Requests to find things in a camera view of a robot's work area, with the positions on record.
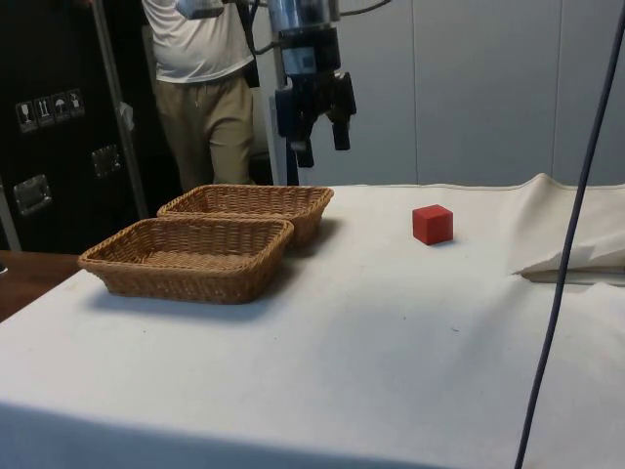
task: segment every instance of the wooden surface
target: wooden surface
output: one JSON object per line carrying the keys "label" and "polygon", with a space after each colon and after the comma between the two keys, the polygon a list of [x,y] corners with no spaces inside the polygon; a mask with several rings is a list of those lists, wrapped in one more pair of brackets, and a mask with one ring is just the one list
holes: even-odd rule
{"label": "wooden surface", "polygon": [[77,256],[0,251],[0,322],[78,272]]}

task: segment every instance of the black cable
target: black cable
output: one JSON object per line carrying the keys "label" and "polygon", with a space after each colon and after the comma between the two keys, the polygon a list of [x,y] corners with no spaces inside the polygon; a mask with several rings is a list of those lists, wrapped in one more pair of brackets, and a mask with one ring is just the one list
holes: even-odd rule
{"label": "black cable", "polygon": [[579,221],[579,215],[581,212],[582,203],[584,201],[584,194],[586,192],[586,186],[588,185],[588,177],[590,175],[590,169],[593,164],[593,159],[595,157],[595,150],[597,149],[597,142],[599,140],[599,135],[602,130],[602,125],[604,123],[605,109],[607,108],[607,101],[609,99],[609,94],[612,89],[612,82],[614,81],[614,75],[616,74],[616,65],[618,64],[618,56],[620,54],[621,43],[623,41],[624,33],[625,3],[623,4],[621,16],[618,21],[616,36],[614,37],[614,44],[612,45],[612,54],[610,56],[609,65],[607,68],[607,76],[605,77],[604,89],[602,91],[599,109],[597,110],[597,115],[595,116],[595,123],[593,125],[590,142],[586,150],[586,157],[584,159],[582,173],[579,177],[577,196],[575,197],[573,211],[571,213],[570,222],[568,224],[568,231],[566,232],[566,239],[564,241],[564,248],[562,250],[562,260],[560,262],[560,270],[558,271],[558,282],[556,284],[554,305],[552,307],[551,317],[549,318],[549,325],[547,327],[547,334],[545,336],[543,350],[540,354],[540,360],[538,361],[538,369],[536,370],[536,376],[534,377],[534,384],[531,388],[531,395],[529,397],[529,404],[527,405],[527,414],[525,416],[525,422],[523,424],[521,443],[519,446],[519,453],[517,455],[517,462],[515,463],[515,469],[521,469],[523,466],[523,461],[525,459],[525,451],[527,450],[527,442],[529,440],[529,433],[531,431],[531,423],[534,418],[534,411],[536,410],[538,393],[540,392],[540,385],[542,384],[543,376],[545,374],[545,368],[547,366],[547,360],[549,359],[549,352],[551,351],[554,334],[556,333],[556,324],[558,323],[560,306],[563,300],[564,284],[566,282],[566,272],[568,270],[570,251],[573,247],[575,230],[577,229],[577,222]]}
{"label": "black cable", "polygon": [[260,49],[256,49],[256,45],[254,44],[254,32],[252,31],[252,28],[254,26],[254,18],[256,18],[256,12],[258,12],[258,7],[260,5],[261,5],[261,0],[252,1],[252,8],[250,9],[250,26],[249,26],[250,30],[246,34],[247,44],[250,48],[250,51],[252,51],[252,54],[254,54],[254,56],[261,56],[265,52],[270,51],[271,49],[273,49],[274,47],[278,45],[276,42],[272,41],[267,46],[262,47]]}
{"label": "black cable", "polygon": [[378,2],[374,5],[371,5],[370,7],[366,7],[366,8],[361,8],[359,10],[350,10],[348,12],[341,12],[341,16],[342,17],[355,17],[356,15],[362,15],[364,13],[369,13],[372,12],[374,10],[377,10],[378,8],[382,8],[385,5],[388,5],[392,2],[393,0],[382,0],[381,2]]}

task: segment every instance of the white wall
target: white wall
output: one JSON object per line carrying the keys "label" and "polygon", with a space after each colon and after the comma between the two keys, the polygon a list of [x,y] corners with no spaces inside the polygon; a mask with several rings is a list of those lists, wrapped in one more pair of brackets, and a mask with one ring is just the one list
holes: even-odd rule
{"label": "white wall", "polygon": [[[342,10],[375,0],[342,0]],[[622,0],[394,0],[338,23],[353,74],[353,149],[321,118],[303,184],[574,183]],[[269,39],[269,24],[257,25]],[[272,60],[263,58],[267,97]],[[625,57],[592,181],[625,182]],[[276,145],[274,166],[283,160]]]}
{"label": "white wall", "polygon": [[[564,0],[555,177],[576,184],[604,84],[622,0]],[[625,48],[616,72],[592,184],[625,182]]]}
{"label": "white wall", "polygon": [[415,2],[420,183],[509,185],[551,171],[559,3]]}

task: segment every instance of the red cube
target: red cube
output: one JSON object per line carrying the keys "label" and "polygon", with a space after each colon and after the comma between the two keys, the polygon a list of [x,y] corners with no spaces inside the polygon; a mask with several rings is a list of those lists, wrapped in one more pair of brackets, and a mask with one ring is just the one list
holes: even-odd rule
{"label": "red cube", "polygon": [[412,211],[412,234],[428,245],[453,239],[453,213],[440,205]]}

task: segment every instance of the rectangular basket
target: rectangular basket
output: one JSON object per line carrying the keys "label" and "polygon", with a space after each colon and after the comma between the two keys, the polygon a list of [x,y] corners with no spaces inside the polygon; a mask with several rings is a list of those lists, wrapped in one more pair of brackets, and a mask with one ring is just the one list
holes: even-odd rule
{"label": "rectangular basket", "polygon": [[321,222],[334,191],[328,188],[284,186],[202,186],[172,200],[159,217],[204,215],[211,218],[277,219],[295,227],[293,243],[305,245]]}
{"label": "rectangular basket", "polygon": [[292,234],[280,220],[143,220],[86,251],[78,265],[117,295],[247,303],[269,283]]}

